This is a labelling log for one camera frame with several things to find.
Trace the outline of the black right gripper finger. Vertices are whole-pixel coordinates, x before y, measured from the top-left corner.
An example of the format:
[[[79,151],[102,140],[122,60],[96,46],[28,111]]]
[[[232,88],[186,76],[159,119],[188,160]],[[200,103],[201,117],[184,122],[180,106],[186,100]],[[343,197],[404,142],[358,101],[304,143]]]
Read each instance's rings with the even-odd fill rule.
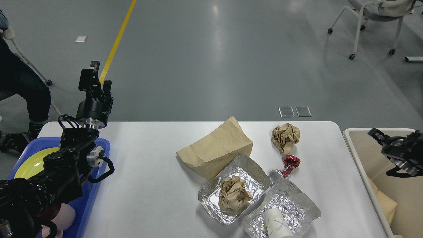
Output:
[[[377,128],[372,128],[367,134],[375,139],[382,147],[392,146],[395,141],[393,137],[390,137]]]

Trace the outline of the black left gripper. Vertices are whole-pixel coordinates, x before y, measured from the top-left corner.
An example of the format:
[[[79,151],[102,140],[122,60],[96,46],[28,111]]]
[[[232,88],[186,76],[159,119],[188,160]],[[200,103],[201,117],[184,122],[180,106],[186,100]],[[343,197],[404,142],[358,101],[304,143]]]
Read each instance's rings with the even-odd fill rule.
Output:
[[[89,68],[82,69],[78,89],[85,92],[86,99],[78,105],[77,123],[85,128],[107,127],[114,98],[111,94],[111,80],[105,80],[101,89],[98,77],[100,62],[91,61]]]

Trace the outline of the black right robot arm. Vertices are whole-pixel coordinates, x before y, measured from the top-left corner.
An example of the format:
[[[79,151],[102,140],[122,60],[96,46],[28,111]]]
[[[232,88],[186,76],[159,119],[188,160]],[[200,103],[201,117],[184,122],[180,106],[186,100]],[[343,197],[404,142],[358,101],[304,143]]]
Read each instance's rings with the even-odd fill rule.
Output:
[[[415,130],[406,137],[390,137],[377,128],[368,133],[382,146],[384,155],[395,167],[386,172],[396,178],[421,177],[423,175],[423,135]]]

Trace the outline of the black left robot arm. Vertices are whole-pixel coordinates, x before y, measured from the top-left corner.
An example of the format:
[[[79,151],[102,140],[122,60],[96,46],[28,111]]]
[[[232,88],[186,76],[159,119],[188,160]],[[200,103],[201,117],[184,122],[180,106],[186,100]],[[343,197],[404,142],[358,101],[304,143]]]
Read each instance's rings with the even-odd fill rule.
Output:
[[[86,181],[99,183],[115,169],[105,150],[95,144],[112,110],[110,80],[99,81],[99,61],[81,71],[78,89],[86,93],[76,117],[58,117],[62,127],[59,150],[43,159],[43,170],[25,179],[1,181],[1,237],[35,238],[42,226],[48,238],[57,238],[59,227],[41,214],[83,195]]]

